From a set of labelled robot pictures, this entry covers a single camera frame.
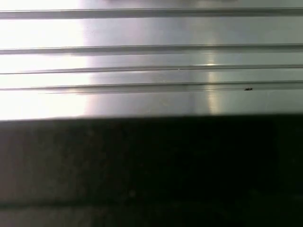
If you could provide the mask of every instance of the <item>ridged metal surface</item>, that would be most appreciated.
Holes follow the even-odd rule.
[[[302,113],[302,31],[299,0],[4,1],[0,119]]]

